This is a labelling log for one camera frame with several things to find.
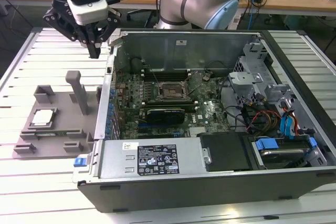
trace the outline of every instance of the blue clip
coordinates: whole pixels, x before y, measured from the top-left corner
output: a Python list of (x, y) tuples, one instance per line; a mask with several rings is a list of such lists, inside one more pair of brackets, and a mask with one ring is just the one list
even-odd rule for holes
[(275, 138), (261, 138), (256, 141), (258, 150), (278, 149), (279, 145)]
[(84, 167), (86, 166), (86, 157), (76, 157), (73, 163), (74, 167)]
[(285, 132), (285, 126), (286, 126), (286, 117), (283, 116), (280, 121), (280, 132), (284, 133)]
[(317, 142), (316, 142), (315, 138), (313, 138), (313, 137), (309, 138), (309, 143), (311, 144), (312, 148), (315, 148), (317, 146)]
[(290, 132), (292, 122), (293, 119), (290, 116), (283, 116), (280, 122), (280, 132), (290, 139), (294, 139), (294, 136), (292, 136)]
[(293, 119), (291, 117), (287, 118), (286, 129), (285, 129), (285, 136), (288, 136), (290, 139), (293, 139), (294, 136), (290, 133), (290, 128), (292, 126)]

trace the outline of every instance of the white slatted table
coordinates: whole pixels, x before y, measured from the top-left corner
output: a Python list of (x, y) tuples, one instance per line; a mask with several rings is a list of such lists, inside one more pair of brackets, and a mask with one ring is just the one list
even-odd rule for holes
[[(12, 145), (35, 102), (36, 86), (50, 84), (57, 92), (70, 91), (64, 77), (67, 70), (76, 69), (81, 71), (86, 90), (94, 91), (102, 84), (108, 54), (104, 45), (98, 60), (89, 59), (78, 42), (69, 42), (55, 30), (45, 28), (41, 33), (31, 33), (4, 75), (0, 82), (1, 224), (335, 222), (336, 184), (320, 187), (298, 200), (102, 214), (72, 183), (72, 158), (11, 159)], [(264, 220), (265, 215), (280, 219)]]

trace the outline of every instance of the warning label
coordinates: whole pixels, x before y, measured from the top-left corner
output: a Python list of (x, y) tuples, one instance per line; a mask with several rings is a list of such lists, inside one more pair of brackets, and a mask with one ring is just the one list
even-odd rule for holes
[(177, 174), (179, 160), (175, 144), (138, 146), (138, 174)]

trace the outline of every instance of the blue latch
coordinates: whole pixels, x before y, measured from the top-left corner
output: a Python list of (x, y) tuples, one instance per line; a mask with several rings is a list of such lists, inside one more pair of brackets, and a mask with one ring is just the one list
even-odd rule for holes
[(309, 143), (311, 144), (312, 148), (315, 148), (317, 146), (317, 142), (316, 142), (315, 138), (313, 138), (313, 137), (309, 138)]
[(278, 149), (279, 145), (275, 138), (261, 138), (256, 141), (258, 150), (269, 150), (269, 149)]
[(73, 163), (74, 167), (84, 167), (86, 166), (86, 157), (76, 157)]

